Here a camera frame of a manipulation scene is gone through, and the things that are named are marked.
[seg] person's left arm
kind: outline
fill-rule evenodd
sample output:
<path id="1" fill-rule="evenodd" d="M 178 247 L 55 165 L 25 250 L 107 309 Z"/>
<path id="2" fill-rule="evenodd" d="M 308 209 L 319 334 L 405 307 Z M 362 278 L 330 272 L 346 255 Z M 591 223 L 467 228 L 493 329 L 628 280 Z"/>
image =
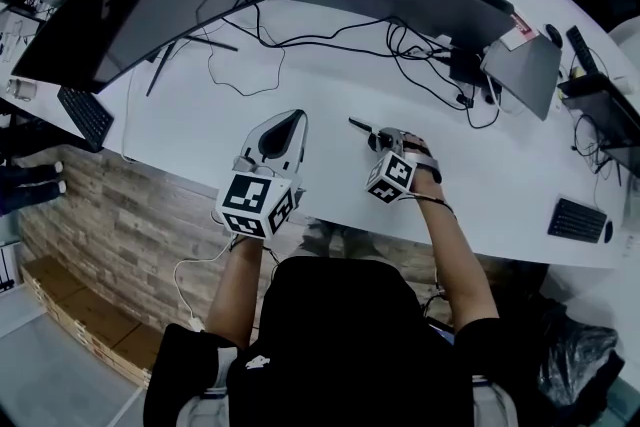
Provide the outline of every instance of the person's left arm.
<path id="1" fill-rule="evenodd" d="M 263 242 L 241 239 L 231 251 L 205 322 L 208 333 L 249 347 L 258 297 Z"/>

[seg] forearm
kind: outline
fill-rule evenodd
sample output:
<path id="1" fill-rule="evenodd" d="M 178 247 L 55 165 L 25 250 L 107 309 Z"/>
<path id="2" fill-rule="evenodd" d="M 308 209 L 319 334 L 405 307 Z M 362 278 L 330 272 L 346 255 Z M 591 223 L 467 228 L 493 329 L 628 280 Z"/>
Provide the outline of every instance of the forearm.
<path id="1" fill-rule="evenodd" d="M 241 349 L 249 346 L 256 313 L 262 240 L 249 238 L 231 252 L 209 308 L 205 329 Z"/>
<path id="2" fill-rule="evenodd" d="M 445 199 L 442 188 L 435 182 L 423 182 L 417 192 Z M 431 236 L 438 278 L 451 304 L 456 331 L 473 320 L 497 317 L 484 269 L 453 213 L 438 203 L 425 200 L 418 203 Z"/>

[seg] monitor stand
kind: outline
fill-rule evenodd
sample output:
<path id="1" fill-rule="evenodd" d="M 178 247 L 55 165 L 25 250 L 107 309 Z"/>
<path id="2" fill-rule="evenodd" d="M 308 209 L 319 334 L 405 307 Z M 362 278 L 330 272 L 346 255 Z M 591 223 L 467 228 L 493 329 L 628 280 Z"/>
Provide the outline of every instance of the monitor stand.
<path id="1" fill-rule="evenodd" d="M 209 41 L 208 39 L 198 38 L 196 36 L 184 36 L 184 38 L 180 38 L 180 39 L 187 39 L 189 41 L 195 41 L 196 43 L 202 43 L 204 45 L 214 46 L 214 47 L 218 47 L 218 48 L 224 48 L 225 50 L 231 50 L 232 52 L 237 52 L 238 51 L 238 49 L 236 47 L 232 47 L 231 45 L 225 45 L 224 43 L 218 43 L 217 41 Z M 172 41 L 167 46 L 167 49 L 165 50 L 164 54 L 162 55 L 162 60 L 160 61 L 160 64 L 158 65 L 158 69 L 156 70 L 156 73 L 153 75 L 153 79 L 151 80 L 151 84 L 149 84 L 149 89 L 147 89 L 147 94 L 146 94 L 147 97 L 151 94 L 151 90 L 156 85 L 156 81 L 158 80 L 158 77 L 160 76 L 160 73 L 162 72 L 162 68 L 164 68 L 164 65 L 167 63 L 167 59 L 169 58 L 169 55 L 171 55 L 171 52 L 173 51 L 173 49 L 176 46 L 176 44 L 178 43 L 178 41 L 180 41 L 180 39 Z"/>

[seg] hand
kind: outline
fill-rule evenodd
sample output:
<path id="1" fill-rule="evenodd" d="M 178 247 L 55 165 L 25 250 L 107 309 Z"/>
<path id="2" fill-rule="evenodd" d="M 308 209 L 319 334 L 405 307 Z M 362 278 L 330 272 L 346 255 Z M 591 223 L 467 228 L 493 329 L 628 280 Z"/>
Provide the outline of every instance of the hand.
<path id="1" fill-rule="evenodd" d="M 429 151 L 427 143 L 425 143 L 424 140 L 418 136 L 415 136 L 413 134 L 404 134 L 404 140 L 422 146 L 427 151 Z M 413 148 L 406 148 L 404 151 L 405 153 L 420 153 L 419 150 L 414 150 Z M 438 185 L 434 180 L 431 171 L 422 167 L 417 168 L 415 174 L 413 175 L 411 191 L 417 194 L 425 194 L 428 196 L 442 196 L 442 189 L 440 185 Z"/>

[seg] person's right arm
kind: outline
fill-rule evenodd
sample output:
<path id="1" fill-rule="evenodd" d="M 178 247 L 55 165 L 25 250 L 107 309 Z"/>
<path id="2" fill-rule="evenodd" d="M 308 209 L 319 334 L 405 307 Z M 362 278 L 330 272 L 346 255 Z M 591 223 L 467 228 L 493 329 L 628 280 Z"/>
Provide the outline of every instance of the person's right arm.
<path id="1" fill-rule="evenodd" d="M 421 139 L 409 140 L 424 145 Z M 412 190 L 416 194 L 446 201 L 442 187 L 425 169 L 416 170 Z M 453 213 L 444 205 L 426 200 L 417 201 L 431 236 L 438 279 L 442 282 L 451 305 L 455 331 L 460 331 L 474 320 L 498 318 L 487 276 L 471 251 Z"/>

